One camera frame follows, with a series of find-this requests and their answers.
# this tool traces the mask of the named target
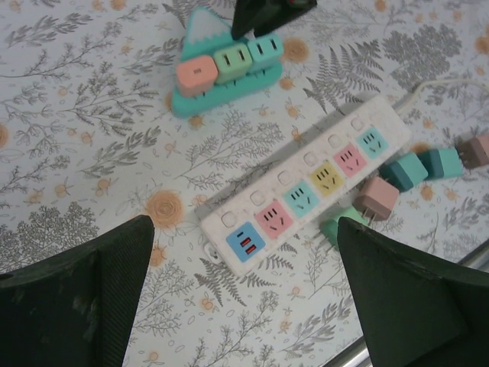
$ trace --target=teal plug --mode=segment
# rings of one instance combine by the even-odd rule
[[[245,44],[235,44],[214,53],[214,62],[219,71],[216,84],[226,84],[246,75],[253,60]]]
[[[282,41],[276,34],[267,34],[249,41],[248,49],[253,59],[249,73],[256,73],[272,67],[275,63],[280,62],[280,57],[283,54]]]
[[[338,246],[338,224],[339,219],[343,216],[353,219],[354,221],[359,222],[360,224],[363,224],[365,226],[368,225],[367,220],[365,220],[365,218],[363,218],[353,206],[349,206],[348,208],[342,210],[331,219],[319,225],[319,231],[321,231],[321,233],[329,240],[329,242],[333,246]]]
[[[413,152],[385,164],[380,168],[379,174],[401,193],[411,190],[428,177],[428,171]]]
[[[428,171],[428,180],[461,176],[464,171],[455,148],[430,149],[418,154]]]

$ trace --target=plug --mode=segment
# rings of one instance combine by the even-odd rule
[[[218,77],[217,66],[208,55],[176,65],[176,86],[186,98],[207,92]]]
[[[359,222],[363,225],[367,225],[367,221],[362,218],[359,212],[353,207],[349,206],[345,208],[341,212],[334,215],[331,219],[322,222],[319,225],[319,231],[329,240],[331,245],[338,246],[338,223],[339,219],[343,216],[353,219],[356,222]]]
[[[353,207],[373,220],[387,220],[396,205],[399,190],[380,177],[372,177],[361,188]]]
[[[465,168],[469,170],[489,164],[489,133],[461,143],[457,151]]]
[[[226,242],[241,262],[247,262],[265,247],[265,241],[250,222],[228,235]]]
[[[401,193],[411,190],[428,177],[428,171],[412,151],[397,160],[383,165],[380,176]]]
[[[283,54],[282,41],[276,34],[268,34],[249,41],[248,49],[253,59],[249,73],[256,73],[280,62]]]
[[[389,144],[382,134],[372,126],[357,138],[357,143],[370,159],[375,159],[386,151]]]
[[[305,181],[300,181],[296,186],[287,191],[283,198],[294,214],[302,218],[319,204],[318,197]]]
[[[367,161],[360,151],[352,144],[348,144],[333,158],[336,164],[345,172],[346,177],[352,177],[367,165]]]
[[[276,200],[256,214],[254,218],[271,239],[276,239],[293,223],[287,211]]]
[[[246,75],[253,60],[245,44],[235,44],[214,53],[214,62],[219,71],[216,84],[226,84]]]
[[[331,195],[345,183],[329,161],[316,168],[309,177],[323,196]]]
[[[461,176],[464,171],[455,148],[429,149],[418,154],[428,171],[428,180]]]

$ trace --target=blue outlet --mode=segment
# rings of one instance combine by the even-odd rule
[[[265,247],[265,241],[249,222],[228,235],[226,241],[241,262],[248,261]]]
[[[357,143],[370,159],[377,158],[389,146],[382,134],[373,126],[357,138]]]
[[[280,62],[280,57],[283,54],[282,41],[276,34],[267,34],[249,41],[247,46],[253,59],[253,65],[248,73],[256,73],[272,67],[275,63]]]
[[[294,214],[299,218],[305,216],[312,208],[319,204],[318,197],[305,181],[287,191],[283,198]]]

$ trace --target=table surface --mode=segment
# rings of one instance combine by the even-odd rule
[[[76,3],[0,2],[0,271],[146,213],[157,232],[125,365],[310,367],[358,338],[342,263],[313,238],[316,222],[237,279],[203,253],[197,214],[361,92],[395,103],[423,80],[487,81],[489,2],[321,1],[278,31],[276,86],[191,119],[169,105],[197,2]],[[232,0],[198,3],[232,18]],[[429,88],[403,118],[413,150],[453,146],[487,131],[489,94]],[[374,228],[457,261],[489,237],[488,193],[487,168],[423,183]]]

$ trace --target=yellow outlet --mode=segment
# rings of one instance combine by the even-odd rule
[[[312,172],[310,177],[323,196],[331,195],[345,183],[329,161]]]

